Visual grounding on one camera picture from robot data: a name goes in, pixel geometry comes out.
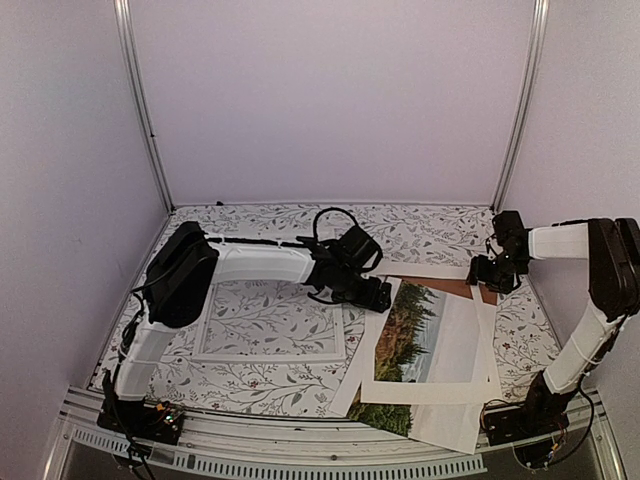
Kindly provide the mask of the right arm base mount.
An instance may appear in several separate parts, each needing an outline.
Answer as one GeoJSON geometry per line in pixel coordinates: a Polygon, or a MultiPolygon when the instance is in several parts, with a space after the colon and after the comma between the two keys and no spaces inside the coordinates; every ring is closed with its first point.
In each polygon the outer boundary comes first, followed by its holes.
{"type": "Polygon", "coordinates": [[[576,393],[552,393],[545,383],[532,385],[521,405],[483,414],[481,429],[491,446],[560,431],[569,426],[566,410],[576,393]]]}

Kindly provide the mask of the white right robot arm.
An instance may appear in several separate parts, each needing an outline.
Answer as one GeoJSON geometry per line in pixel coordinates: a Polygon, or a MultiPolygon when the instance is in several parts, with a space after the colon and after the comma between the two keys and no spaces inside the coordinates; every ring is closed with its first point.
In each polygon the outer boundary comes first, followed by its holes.
{"type": "Polygon", "coordinates": [[[559,356],[541,374],[539,389],[549,395],[577,390],[585,373],[610,351],[626,319],[639,312],[639,225],[633,218],[592,218],[527,228],[515,210],[492,220],[492,240],[472,258],[467,282],[507,295],[521,285],[533,260],[588,262],[589,300],[559,356]]]}

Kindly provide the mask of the landscape photo print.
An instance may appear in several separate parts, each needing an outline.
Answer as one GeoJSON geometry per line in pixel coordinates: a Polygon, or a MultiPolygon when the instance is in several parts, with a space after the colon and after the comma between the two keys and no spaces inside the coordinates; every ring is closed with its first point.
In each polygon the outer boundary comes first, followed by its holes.
{"type": "Polygon", "coordinates": [[[380,334],[369,337],[366,403],[479,404],[500,395],[492,347],[496,306],[401,280],[380,334]]]}

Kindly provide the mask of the white picture frame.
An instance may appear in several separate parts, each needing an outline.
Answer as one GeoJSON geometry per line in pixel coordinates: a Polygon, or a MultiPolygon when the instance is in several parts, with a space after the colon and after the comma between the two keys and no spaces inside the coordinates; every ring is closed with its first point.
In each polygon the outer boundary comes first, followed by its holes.
{"type": "Polygon", "coordinates": [[[196,322],[193,357],[204,362],[323,363],[346,358],[343,308],[278,281],[215,283],[196,322]]]}

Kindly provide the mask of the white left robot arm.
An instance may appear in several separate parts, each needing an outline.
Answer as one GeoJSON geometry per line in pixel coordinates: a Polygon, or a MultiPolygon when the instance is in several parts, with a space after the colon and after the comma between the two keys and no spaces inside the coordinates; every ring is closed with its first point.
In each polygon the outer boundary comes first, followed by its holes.
{"type": "Polygon", "coordinates": [[[372,275],[382,259],[379,244],[360,226],[338,239],[299,236],[293,242],[209,237],[196,221],[182,223],[146,270],[134,294],[144,320],[124,333],[118,365],[103,379],[105,393],[116,399],[111,419],[128,434],[148,426],[139,405],[165,349],[204,310],[212,285],[230,281],[281,281],[312,288],[317,300],[330,292],[329,305],[349,304],[384,313],[391,306],[391,285],[372,275]]]}

